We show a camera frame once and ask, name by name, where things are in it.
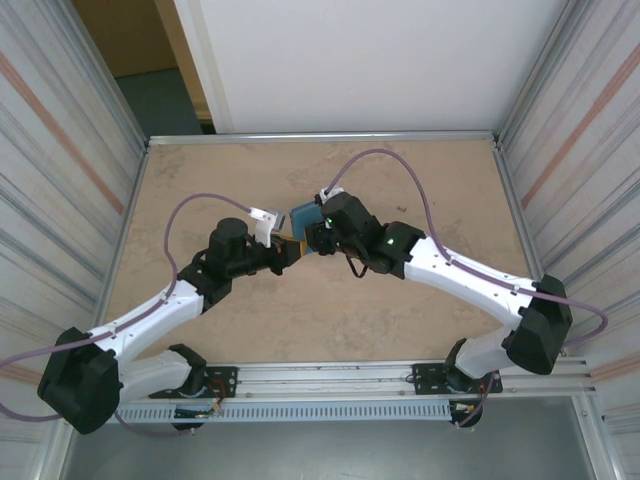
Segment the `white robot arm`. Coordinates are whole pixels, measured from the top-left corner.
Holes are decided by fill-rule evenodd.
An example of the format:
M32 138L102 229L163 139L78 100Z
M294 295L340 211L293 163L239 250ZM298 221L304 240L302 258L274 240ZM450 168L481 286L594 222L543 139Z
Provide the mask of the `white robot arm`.
M302 256L302 242L272 233L280 229L284 216L259 209L251 209L250 215L258 220L255 235L248 234L240 219L221 220L211 233L209 247L178 273L174 288L163 289L87 333L71 328L60 335L57 345L111 333L84 347L51 355L38 387L40 398L84 434L104 424L120 402L160 390L199 392L204 387L206 361L188 347L174 345L155 357L134 359L163 335L222 300L231 292L234 278L263 269L282 275ZM161 300L159 308L121 328Z
M566 298L562 282L546 275L540 282L492 269L446 249L444 258L435 241L402 222L381 225L360 200L341 188L316 197L324 221L307 226L309 245L321 255L343 252L356 274L352 258L376 273L426 283L465 300L499 320L503 327L478 339L456 343L445 361L447 388L468 391L475 379L518 365L549 374L572 323L568 307L519 293L522 288ZM507 289L467 273L457 262L485 276L508 281Z

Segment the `white wall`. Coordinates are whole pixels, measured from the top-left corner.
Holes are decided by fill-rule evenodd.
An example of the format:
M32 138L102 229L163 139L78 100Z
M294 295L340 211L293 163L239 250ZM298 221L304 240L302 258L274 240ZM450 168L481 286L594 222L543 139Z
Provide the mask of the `white wall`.
M175 0L221 133L496 129L564 0Z

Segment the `beige tabletop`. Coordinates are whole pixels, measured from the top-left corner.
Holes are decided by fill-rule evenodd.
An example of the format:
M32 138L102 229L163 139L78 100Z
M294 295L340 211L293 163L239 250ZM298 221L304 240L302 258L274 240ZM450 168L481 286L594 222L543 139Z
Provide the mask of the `beige tabletop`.
M215 192L248 206L289 211L312 200L349 158L374 147L392 149L413 165L445 245L526 275L487 141L156 146L107 320L168 283L162 236L169 214L184 197ZM420 197L393 159L362 159L340 184L381 222L399 220L426 230ZM170 241L179 268L207 246L209 234L226 216L243 218L252 228L246 214L216 200L196 200L182 210ZM263 271L234 280L222 302L174 329L146 354L184 343L210 362L436 359L459 338L498 326L477 308L435 288L373 273L358 280L341 254L307 255L281 277Z

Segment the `blue object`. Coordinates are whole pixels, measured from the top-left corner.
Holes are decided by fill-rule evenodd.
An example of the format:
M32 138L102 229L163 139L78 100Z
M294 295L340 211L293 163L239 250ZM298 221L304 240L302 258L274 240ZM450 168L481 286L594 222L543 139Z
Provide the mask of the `blue object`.
M320 213L320 205L316 205L315 202L305 203L304 205L291 209L291 212L289 212L289 218L291 218L291 231L293 232L293 238L296 240L305 240L305 227L324 220L322 213ZM307 255L309 253L313 253L313 250L307 247L307 251L304 253Z

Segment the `white bracket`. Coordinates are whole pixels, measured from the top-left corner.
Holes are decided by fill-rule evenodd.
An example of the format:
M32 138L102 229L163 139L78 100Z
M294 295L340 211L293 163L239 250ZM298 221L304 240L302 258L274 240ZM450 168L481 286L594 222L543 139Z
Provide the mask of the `white bracket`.
M265 247L271 247L271 232L279 232L284 224L285 215L282 212L261 210L251 207L251 218L257 221L255 228L256 241L262 243Z
M320 194L320 200L322 201L322 204L324 205L325 203L327 203L327 200L329 200L331 197L335 197L337 194L344 192L344 188L342 188L339 185L336 185L335 187L333 187L331 189L331 191L329 193L325 193L326 188L323 188L322 190L320 190L319 194Z

